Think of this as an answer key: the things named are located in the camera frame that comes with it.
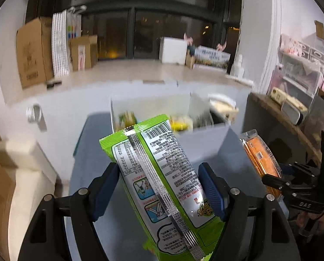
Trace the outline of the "person right hand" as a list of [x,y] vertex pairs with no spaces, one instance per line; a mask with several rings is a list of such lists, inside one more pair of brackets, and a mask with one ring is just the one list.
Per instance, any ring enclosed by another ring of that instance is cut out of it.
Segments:
[[324,234],[324,212],[322,214],[301,212],[297,216],[296,224],[301,228],[302,234]]

